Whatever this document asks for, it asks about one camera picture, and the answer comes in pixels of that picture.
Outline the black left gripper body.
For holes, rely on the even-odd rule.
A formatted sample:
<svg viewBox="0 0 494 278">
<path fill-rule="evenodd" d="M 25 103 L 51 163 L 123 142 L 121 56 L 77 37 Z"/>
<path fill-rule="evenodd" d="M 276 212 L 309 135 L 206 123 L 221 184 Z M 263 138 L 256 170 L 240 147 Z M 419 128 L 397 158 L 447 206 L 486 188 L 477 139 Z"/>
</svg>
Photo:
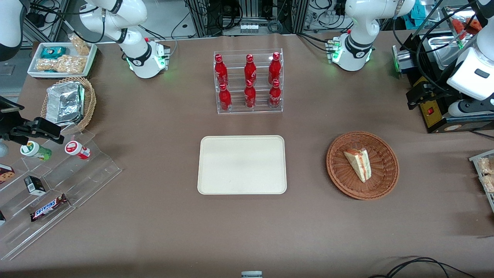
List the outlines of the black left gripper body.
<svg viewBox="0 0 494 278">
<path fill-rule="evenodd" d="M 428 81 L 420 81 L 420 83 L 425 83 L 423 85 L 423 93 L 420 95 L 420 100 L 418 103 L 431 102 L 432 100 L 437 100 L 441 98 L 441 94 L 437 94 L 436 86 L 430 84 Z"/>
</svg>

